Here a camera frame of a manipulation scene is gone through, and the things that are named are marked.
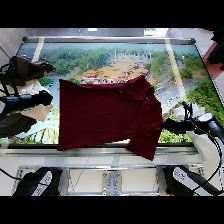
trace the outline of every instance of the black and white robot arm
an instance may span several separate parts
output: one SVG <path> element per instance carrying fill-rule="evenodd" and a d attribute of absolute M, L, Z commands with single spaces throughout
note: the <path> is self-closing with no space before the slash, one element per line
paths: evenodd
<path fill-rule="evenodd" d="M 192 118 L 192 104 L 183 103 L 185 109 L 185 119 L 177 122 L 167 119 L 164 122 L 164 128 L 175 133 L 185 134 L 186 131 L 194 131 L 196 134 L 207 134 L 209 139 L 216 145 L 220 162 L 213 175 L 206 180 L 202 176 L 189 171 L 184 166 L 176 166 L 172 168 L 173 178 L 201 196 L 217 196 L 222 195 L 223 191 L 219 191 L 209 183 L 209 180 L 219 172 L 220 181 L 224 186 L 224 162 L 222 155 L 224 154 L 224 130 L 217 119 L 211 113 L 203 114 L 197 118 Z"/>

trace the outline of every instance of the printed landscape image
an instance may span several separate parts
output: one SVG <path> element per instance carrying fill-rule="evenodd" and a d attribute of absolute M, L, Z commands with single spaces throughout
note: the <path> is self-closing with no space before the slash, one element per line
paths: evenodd
<path fill-rule="evenodd" d="M 33 57 L 36 46 L 24 44 L 18 55 Z M 224 125 L 224 112 L 215 88 L 194 45 L 172 45 L 188 101 L 212 112 Z M 165 44 L 126 43 L 45 43 L 40 58 L 56 67 L 52 74 L 39 79 L 50 90 L 54 108 L 40 130 L 18 135 L 11 143 L 57 143 L 59 130 L 59 79 L 77 84 L 127 82 L 144 75 L 154 86 L 161 102 L 163 118 L 176 119 L 174 109 L 181 105 L 176 80 Z M 191 141 L 188 135 L 163 130 L 159 142 Z"/>

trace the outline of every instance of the shirt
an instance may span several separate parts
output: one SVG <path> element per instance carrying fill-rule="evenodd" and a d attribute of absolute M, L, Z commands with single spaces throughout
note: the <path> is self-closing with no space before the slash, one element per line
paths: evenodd
<path fill-rule="evenodd" d="M 60 80 L 58 150 L 131 139 L 127 149 L 152 160 L 162 109 L 144 75 L 122 84 Z"/>

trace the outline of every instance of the black cable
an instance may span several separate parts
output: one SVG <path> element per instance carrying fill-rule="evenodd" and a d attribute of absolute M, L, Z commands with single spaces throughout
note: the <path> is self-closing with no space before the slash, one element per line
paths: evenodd
<path fill-rule="evenodd" d="M 206 131 L 202 130 L 201 128 L 199 128 L 196 124 L 194 124 L 194 122 L 192 121 L 191 117 L 190 117 L 190 121 L 191 123 L 197 128 L 199 129 L 200 131 L 204 132 L 205 134 L 207 134 L 210 138 L 213 139 L 214 141 L 214 144 L 216 145 L 217 147 L 217 150 L 218 150 L 218 154 L 219 154 L 219 157 L 220 157 L 220 161 L 219 161 L 219 165 L 218 167 L 216 168 L 216 170 L 214 171 L 214 173 L 206 180 L 204 181 L 203 183 L 201 183 L 199 186 L 197 186 L 196 188 L 194 188 L 192 191 L 195 192 L 197 189 L 199 189 L 200 187 L 202 187 L 204 184 L 208 183 L 215 175 L 216 173 L 220 170 L 220 167 L 222 165 L 222 151 L 220 149 L 220 146 L 219 146 L 219 143 L 217 142 L 217 140 L 212 136 L 210 135 L 209 133 L 207 133 Z"/>
<path fill-rule="evenodd" d="M 10 178 L 12 178 L 12 179 L 14 179 L 14 180 L 19 180 L 19 181 L 22 180 L 21 178 L 13 177 L 12 175 L 10 175 L 9 173 L 7 173 L 7 172 L 6 172 L 5 170 L 3 170 L 2 168 L 0 168 L 0 171 L 1 171 L 2 173 L 4 173 L 6 176 L 8 176 L 8 177 L 10 177 Z M 37 183 L 37 185 L 38 185 L 38 184 L 40 184 L 40 185 L 44 185 L 44 186 L 49 186 L 48 184 Z"/>

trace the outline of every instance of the maroon t-shirt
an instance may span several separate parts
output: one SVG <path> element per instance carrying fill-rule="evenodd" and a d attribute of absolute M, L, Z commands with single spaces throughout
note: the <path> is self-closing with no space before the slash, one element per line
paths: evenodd
<path fill-rule="evenodd" d="M 152 160 L 162 122 L 161 104 L 143 75 L 122 84 L 60 80 L 58 150 L 131 139 L 127 149 Z"/>

